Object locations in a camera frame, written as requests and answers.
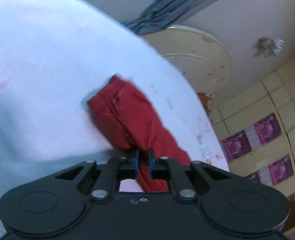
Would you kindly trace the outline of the red padded jacket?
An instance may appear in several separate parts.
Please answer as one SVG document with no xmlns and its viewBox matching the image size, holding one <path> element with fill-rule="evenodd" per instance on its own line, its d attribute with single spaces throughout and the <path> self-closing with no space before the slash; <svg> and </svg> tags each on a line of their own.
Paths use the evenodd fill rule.
<svg viewBox="0 0 295 240">
<path fill-rule="evenodd" d="M 163 127 L 150 101 L 133 83 L 114 75 L 104 88 L 87 100 L 87 105 L 98 128 L 113 146 L 120 150 L 140 150 L 137 182 L 144 191 L 168 190 L 165 181 L 150 178 L 149 149 L 158 158 L 177 159 L 183 165 L 190 163 L 188 154 Z"/>
</svg>

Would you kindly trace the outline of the purple poster upper right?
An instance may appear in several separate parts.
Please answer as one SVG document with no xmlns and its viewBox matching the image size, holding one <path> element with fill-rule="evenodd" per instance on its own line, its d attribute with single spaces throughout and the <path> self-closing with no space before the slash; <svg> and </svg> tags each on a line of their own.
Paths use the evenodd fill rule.
<svg viewBox="0 0 295 240">
<path fill-rule="evenodd" d="M 221 140 L 221 146 L 228 162 L 231 162 L 252 151 L 244 130 Z"/>
</svg>

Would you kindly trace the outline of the purple poster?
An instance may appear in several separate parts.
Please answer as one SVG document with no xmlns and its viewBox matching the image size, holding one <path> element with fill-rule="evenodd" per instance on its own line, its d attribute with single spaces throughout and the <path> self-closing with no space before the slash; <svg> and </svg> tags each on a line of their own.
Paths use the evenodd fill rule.
<svg viewBox="0 0 295 240">
<path fill-rule="evenodd" d="M 244 130 L 221 140 L 221 146 L 228 162 L 231 162 L 252 151 Z"/>
<path fill-rule="evenodd" d="M 270 114 L 245 130 L 252 150 L 256 150 L 282 135 L 276 115 Z"/>
<path fill-rule="evenodd" d="M 255 182 L 255 183 L 261 183 L 260 175 L 259 175 L 259 172 L 258 172 L 258 171 L 256 171 L 256 172 L 250 174 L 250 175 L 248 176 L 248 178 L 249 178 L 251 181 Z"/>
<path fill-rule="evenodd" d="M 289 155 L 258 171 L 259 182 L 263 185 L 274 186 L 294 175 Z"/>
</svg>

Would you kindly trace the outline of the purple poster lower right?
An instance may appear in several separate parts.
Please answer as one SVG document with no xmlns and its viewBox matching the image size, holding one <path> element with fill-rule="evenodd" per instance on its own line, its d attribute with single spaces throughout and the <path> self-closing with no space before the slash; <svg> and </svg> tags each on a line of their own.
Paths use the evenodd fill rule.
<svg viewBox="0 0 295 240">
<path fill-rule="evenodd" d="M 256 171 L 256 172 L 250 174 L 250 175 L 248 176 L 248 178 L 249 178 L 251 181 L 255 182 L 255 183 L 261 183 L 260 175 L 259 175 L 259 172 L 258 172 L 258 171 Z"/>
</svg>

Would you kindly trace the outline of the orange patterned pillow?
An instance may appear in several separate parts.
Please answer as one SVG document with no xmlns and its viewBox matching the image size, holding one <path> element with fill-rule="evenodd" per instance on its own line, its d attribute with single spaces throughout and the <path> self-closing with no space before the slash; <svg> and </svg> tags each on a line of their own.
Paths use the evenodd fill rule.
<svg viewBox="0 0 295 240">
<path fill-rule="evenodd" d="M 211 113 L 210 107 L 211 107 L 211 102 L 212 102 L 213 96 L 210 94 L 201 93 L 201 92 L 198 92 L 197 96 L 198 96 L 199 100 L 201 101 L 201 103 L 205 109 L 205 112 L 207 113 L 207 116 L 209 116 Z"/>
</svg>

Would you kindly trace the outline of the purple poster lower left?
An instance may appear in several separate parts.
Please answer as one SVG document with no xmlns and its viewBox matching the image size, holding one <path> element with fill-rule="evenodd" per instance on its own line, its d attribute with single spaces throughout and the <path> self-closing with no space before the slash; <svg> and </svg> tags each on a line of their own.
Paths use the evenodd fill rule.
<svg viewBox="0 0 295 240">
<path fill-rule="evenodd" d="M 294 175 L 289 155 L 258 171 L 259 182 L 263 185 L 274 186 Z"/>
</svg>

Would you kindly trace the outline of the purple poster upper left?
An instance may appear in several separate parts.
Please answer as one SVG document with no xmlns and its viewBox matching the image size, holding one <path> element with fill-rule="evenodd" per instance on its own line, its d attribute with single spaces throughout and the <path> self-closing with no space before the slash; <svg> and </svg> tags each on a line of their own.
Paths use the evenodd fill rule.
<svg viewBox="0 0 295 240">
<path fill-rule="evenodd" d="M 256 150 L 282 135 L 276 115 L 270 114 L 245 130 L 252 150 Z"/>
</svg>

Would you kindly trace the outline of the cream wardrobe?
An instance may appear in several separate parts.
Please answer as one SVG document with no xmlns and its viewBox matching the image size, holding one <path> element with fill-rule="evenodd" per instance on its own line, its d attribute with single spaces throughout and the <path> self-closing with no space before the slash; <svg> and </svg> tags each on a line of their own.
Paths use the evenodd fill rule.
<svg viewBox="0 0 295 240">
<path fill-rule="evenodd" d="M 282 192 L 295 227 L 295 58 L 211 110 L 231 172 Z"/>
</svg>

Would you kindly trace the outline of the cream bed headboard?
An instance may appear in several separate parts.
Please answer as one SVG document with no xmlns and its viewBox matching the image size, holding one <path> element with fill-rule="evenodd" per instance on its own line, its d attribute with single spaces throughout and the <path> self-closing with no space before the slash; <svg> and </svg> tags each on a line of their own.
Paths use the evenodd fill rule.
<svg viewBox="0 0 295 240">
<path fill-rule="evenodd" d="M 232 64 L 218 39 L 184 25 L 141 37 L 182 73 L 194 91 L 210 95 L 213 106 L 219 104 L 226 94 Z"/>
</svg>

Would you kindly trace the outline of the white floral bed sheet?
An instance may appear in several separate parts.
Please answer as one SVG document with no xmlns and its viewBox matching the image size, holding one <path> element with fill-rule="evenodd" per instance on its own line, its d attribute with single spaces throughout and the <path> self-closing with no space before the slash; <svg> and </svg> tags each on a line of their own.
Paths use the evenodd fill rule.
<svg viewBox="0 0 295 240">
<path fill-rule="evenodd" d="M 190 83 L 144 39 L 83 0 L 0 0 L 0 198 L 117 155 L 86 104 L 115 74 L 145 94 L 191 159 L 228 169 Z"/>
</svg>

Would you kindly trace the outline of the grey blue curtain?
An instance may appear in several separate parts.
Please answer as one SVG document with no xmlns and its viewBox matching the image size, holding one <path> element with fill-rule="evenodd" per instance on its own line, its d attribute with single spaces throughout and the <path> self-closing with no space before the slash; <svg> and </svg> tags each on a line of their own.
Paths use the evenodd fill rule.
<svg viewBox="0 0 295 240">
<path fill-rule="evenodd" d="M 184 21 L 218 0 L 158 0 L 135 20 L 124 23 L 137 35 L 163 31 Z"/>
</svg>

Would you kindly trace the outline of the wall lamp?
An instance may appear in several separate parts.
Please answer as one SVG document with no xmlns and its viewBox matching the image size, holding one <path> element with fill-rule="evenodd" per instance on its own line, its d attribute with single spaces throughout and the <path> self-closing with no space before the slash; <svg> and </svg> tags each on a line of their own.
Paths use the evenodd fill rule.
<svg viewBox="0 0 295 240">
<path fill-rule="evenodd" d="M 274 57 L 283 50 L 284 40 L 280 38 L 261 37 L 254 44 L 254 56 Z"/>
</svg>

